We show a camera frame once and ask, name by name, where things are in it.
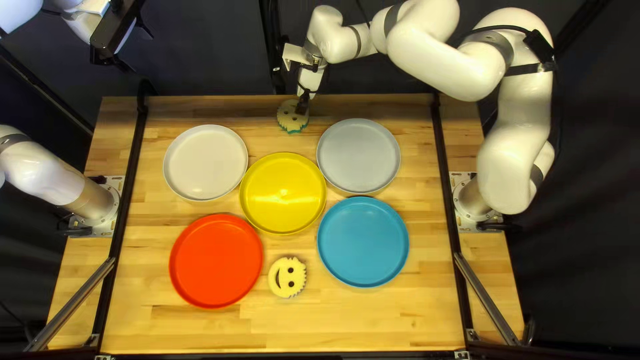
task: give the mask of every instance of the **wooden table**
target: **wooden table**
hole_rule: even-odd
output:
[[[131,211],[109,309],[102,351],[110,354],[202,352],[324,352],[453,350],[464,347],[460,310],[445,224],[438,162],[429,113],[431,96],[319,95],[309,126],[288,135],[275,120],[290,96],[153,97],[142,145]],[[136,101],[106,97],[100,109],[86,175],[125,174]],[[475,104],[443,97],[449,169],[473,171],[483,136]],[[237,304],[204,310],[184,302],[168,276],[168,258],[180,232],[194,220],[218,212],[243,217],[237,188],[210,202],[175,195],[162,175],[164,152],[180,133],[200,124],[220,124],[245,141],[250,164],[279,151],[316,160],[322,133],[336,121],[372,119],[393,133],[402,165],[376,197],[404,219],[410,254],[392,282],[370,290],[346,286],[321,264],[316,251],[319,221],[290,236],[259,235],[265,262],[254,289]],[[325,211],[343,199],[329,187]],[[463,253],[514,331],[524,327],[503,234],[461,234]],[[102,263],[110,239],[69,239],[53,297],[52,317]],[[269,291],[266,274],[275,259],[296,255],[307,264],[308,281],[293,299]],[[99,291],[85,302],[50,343],[74,347],[90,335]],[[473,293],[476,331],[498,339]]]

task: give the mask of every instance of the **smiley face sponge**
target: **smiley face sponge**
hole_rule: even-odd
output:
[[[269,288],[283,298],[299,294],[307,283],[307,267],[298,258],[277,259],[269,269]]]

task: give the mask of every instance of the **metal mounting plate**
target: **metal mounting plate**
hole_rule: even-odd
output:
[[[460,183],[464,183],[465,181],[469,181],[476,176],[476,172],[471,171],[450,171],[449,172],[449,180],[451,181],[451,196],[454,197],[454,201],[456,198],[454,194],[456,193],[456,187]],[[499,233],[502,230],[478,230],[476,228],[477,222],[466,218],[458,212],[458,209],[454,209],[456,212],[456,224],[458,225],[459,233]],[[501,223],[504,220],[502,219],[502,214],[497,211],[492,211],[492,216],[486,220],[488,223]]]

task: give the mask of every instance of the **yellow sponge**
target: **yellow sponge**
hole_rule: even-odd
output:
[[[309,123],[309,109],[304,115],[296,114],[296,105],[298,100],[289,99],[280,104],[278,108],[278,125],[289,134],[299,133],[307,127]]]
[[[279,297],[299,294],[307,283],[307,267],[298,258],[277,259],[269,269],[269,288]]]

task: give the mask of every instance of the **gray joint band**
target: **gray joint band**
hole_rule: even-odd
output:
[[[313,56],[317,56],[318,58],[322,58],[322,53],[320,52],[320,49],[318,49],[318,46],[315,46],[314,44],[311,43],[311,41],[309,41],[309,39],[305,39],[305,44],[302,45],[302,48],[304,50],[307,50],[311,55]]]
[[[542,183],[542,180],[544,180],[544,178],[545,177],[542,175],[542,170],[540,170],[540,168],[534,164],[531,167],[531,176],[529,177],[529,179],[533,181],[533,184],[536,185],[537,189],[540,188],[540,184]]]
[[[508,68],[511,66],[511,62],[513,61],[513,47],[509,43],[509,40],[500,33],[496,31],[482,31],[480,33],[471,34],[462,40],[462,44],[467,42],[484,42],[485,44],[493,46],[504,58],[506,67]]]
[[[400,12],[401,6],[402,4],[395,4],[394,6],[391,6],[391,9],[389,9],[389,11],[387,11],[384,25],[385,38],[389,35],[389,31],[391,31],[394,25],[396,25],[396,22],[398,21],[398,13]]]
[[[31,139],[25,134],[9,134],[0,138],[0,154],[7,150],[9,146],[12,146],[19,142],[30,142]]]
[[[360,55],[360,50],[362,50],[362,40],[360,39],[360,33],[353,26],[347,26],[347,28],[353,30],[353,33],[356,35],[356,41],[358,42],[358,50],[356,50],[356,56],[353,58],[357,58]]]

